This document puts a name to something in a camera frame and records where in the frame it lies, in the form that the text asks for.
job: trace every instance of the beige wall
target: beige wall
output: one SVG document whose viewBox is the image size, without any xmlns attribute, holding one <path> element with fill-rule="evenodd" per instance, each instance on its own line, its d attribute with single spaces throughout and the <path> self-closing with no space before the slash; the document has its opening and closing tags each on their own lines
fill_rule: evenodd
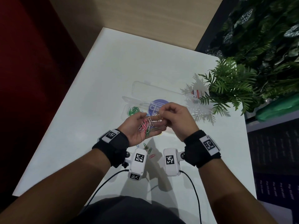
<svg viewBox="0 0 299 224">
<path fill-rule="evenodd" d="M 222 0 L 50 0 L 87 56 L 102 27 L 194 50 Z"/>
</svg>

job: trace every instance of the white tabletop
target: white tabletop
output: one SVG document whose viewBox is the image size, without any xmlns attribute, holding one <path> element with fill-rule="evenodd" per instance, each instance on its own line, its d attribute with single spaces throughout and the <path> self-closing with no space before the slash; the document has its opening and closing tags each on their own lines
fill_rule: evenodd
<svg viewBox="0 0 299 224">
<path fill-rule="evenodd" d="M 216 57 L 199 52 L 103 28 L 13 195 L 20 196 L 79 158 L 107 129 L 118 127 L 126 105 L 122 96 L 132 97 L 134 81 L 180 93 L 186 83 L 194 82 L 195 73 L 207 73 L 215 67 L 216 60 Z M 214 125 L 203 121 L 198 125 L 212 136 L 221 148 L 224 162 L 256 197 L 245 120 L 240 110 L 231 108 L 230 114 L 231 117 L 216 116 Z M 163 204 L 186 223 L 198 222 L 197 200 L 188 178 L 183 174 L 167 177 L 156 162 L 164 148 L 182 151 L 184 144 L 166 132 L 145 143 L 156 154 L 146 163 L 146 178 L 137 182 L 128 179 L 126 173 L 120 173 L 100 189 L 93 202 L 129 195 Z M 120 169 L 121 166 L 111 168 L 103 181 Z M 181 162 L 181 169 L 195 184 L 203 223 L 216 223 L 197 169 L 186 162 Z"/>
</svg>

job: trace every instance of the clear plastic box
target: clear plastic box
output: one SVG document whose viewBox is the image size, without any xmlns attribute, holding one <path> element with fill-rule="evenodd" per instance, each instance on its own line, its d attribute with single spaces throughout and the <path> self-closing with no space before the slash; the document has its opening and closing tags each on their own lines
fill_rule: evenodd
<svg viewBox="0 0 299 224">
<path fill-rule="evenodd" d="M 127 103 L 121 115 L 122 120 L 126 120 L 129 116 L 130 108 L 138 107 L 141 112 L 153 115 L 168 102 L 174 102 L 188 108 L 192 115 L 208 115 L 210 110 L 205 105 L 201 105 L 197 98 L 185 96 L 170 90 L 166 90 L 157 86 L 148 85 L 143 82 L 135 81 L 132 86 L 132 96 L 122 98 Z"/>
</svg>

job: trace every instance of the hand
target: hand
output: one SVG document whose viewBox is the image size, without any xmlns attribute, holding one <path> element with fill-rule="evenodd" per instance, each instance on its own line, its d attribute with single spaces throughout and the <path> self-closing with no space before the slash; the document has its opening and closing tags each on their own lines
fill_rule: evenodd
<svg viewBox="0 0 299 224">
<path fill-rule="evenodd" d="M 167 126 L 173 129 L 182 142 L 186 137 L 199 130 L 193 117 L 184 106 L 170 102 L 161 107 L 159 114 L 167 120 Z"/>
<path fill-rule="evenodd" d="M 123 124 L 117 128 L 119 131 L 123 132 L 128 140 L 130 147 L 135 146 L 145 140 L 145 138 L 150 138 L 162 133 L 162 131 L 166 130 L 166 120 L 162 120 L 161 122 L 153 122 L 154 127 L 158 127 L 155 131 L 150 131 L 150 134 L 146 137 L 144 131 L 138 132 L 140 125 L 143 123 L 144 118 L 146 117 L 145 112 L 138 112 L 130 117 L 128 117 Z M 158 116 L 150 116 L 152 121 L 159 120 Z"/>
</svg>

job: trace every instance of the forearm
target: forearm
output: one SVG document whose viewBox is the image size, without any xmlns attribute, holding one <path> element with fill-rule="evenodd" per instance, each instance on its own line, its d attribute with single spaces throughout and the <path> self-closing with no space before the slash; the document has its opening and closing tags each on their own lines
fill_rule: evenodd
<svg viewBox="0 0 299 224">
<path fill-rule="evenodd" d="M 222 159 L 206 163 L 199 174 L 217 223 L 276 223 Z"/>
<path fill-rule="evenodd" d="M 75 217 L 110 168 L 93 149 L 45 178 L 0 214 L 0 223 L 65 223 Z"/>
</svg>

